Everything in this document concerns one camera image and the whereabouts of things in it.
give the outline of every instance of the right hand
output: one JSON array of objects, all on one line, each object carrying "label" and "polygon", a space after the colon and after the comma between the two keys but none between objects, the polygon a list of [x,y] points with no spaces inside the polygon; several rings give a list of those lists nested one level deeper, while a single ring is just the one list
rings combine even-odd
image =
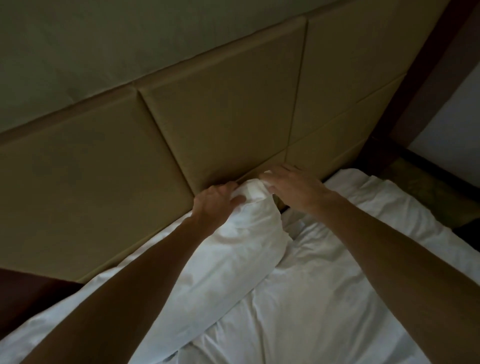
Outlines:
[{"label": "right hand", "polygon": [[259,178],[270,183],[268,190],[295,210],[316,215],[322,202],[335,193],[310,174],[283,163],[274,166],[272,173],[261,173]]}]

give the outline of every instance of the pillowcase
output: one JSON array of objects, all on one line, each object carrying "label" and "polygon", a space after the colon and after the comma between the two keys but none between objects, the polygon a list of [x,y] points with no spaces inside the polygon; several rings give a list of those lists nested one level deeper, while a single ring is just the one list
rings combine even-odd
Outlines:
[{"label": "pillowcase", "polygon": [[[258,180],[248,180],[232,197],[247,201],[207,238],[181,272],[162,312],[129,363],[151,364],[169,357],[204,332],[278,264],[291,238],[280,212]],[[0,362],[17,364],[75,307],[150,246],[170,234],[189,215],[150,239],[117,267],[88,282],[74,295],[32,317],[0,341]]]}]

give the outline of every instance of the hand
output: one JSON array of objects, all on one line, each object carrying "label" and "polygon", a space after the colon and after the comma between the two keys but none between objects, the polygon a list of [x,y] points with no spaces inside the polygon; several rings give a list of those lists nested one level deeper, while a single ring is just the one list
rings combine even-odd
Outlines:
[{"label": "hand", "polygon": [[268,190],[276,194],[295,210],[317,215],[322,202],[335,195],[318,179],[286,163],[271,168],[272,173],[261,173],[259,178],[272,186]]},{"label": "hand", "polygon": [[219,186],[211,186],[200,192],[193,200],[191,219],[210,236],[222,226],[233,210],[246,201],[239,195],[230,200],[233,191],[238,188],[236,182],[228,182]]}]

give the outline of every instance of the gray wall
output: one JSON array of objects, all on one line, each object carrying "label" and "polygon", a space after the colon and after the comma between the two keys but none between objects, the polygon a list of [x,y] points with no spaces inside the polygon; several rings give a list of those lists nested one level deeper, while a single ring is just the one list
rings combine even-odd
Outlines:
[{"label": "gray wall", "polygon": [[480,187],[480,63],[408,148]]},{"label": "gray wall", "polygon": [[0,132],[333,1],[2,1]]}]

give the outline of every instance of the white bed sheet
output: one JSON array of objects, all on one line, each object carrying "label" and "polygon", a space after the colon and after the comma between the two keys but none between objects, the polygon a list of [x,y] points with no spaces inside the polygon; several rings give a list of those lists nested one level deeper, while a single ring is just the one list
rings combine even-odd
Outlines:
[{"label": "white bed sheet", "polygon": [[[342,170],[326,185],[480,283],[480,254],[389,181]],[[275,268],[171,363],[428,363],[323,224],[289,210]]]}]

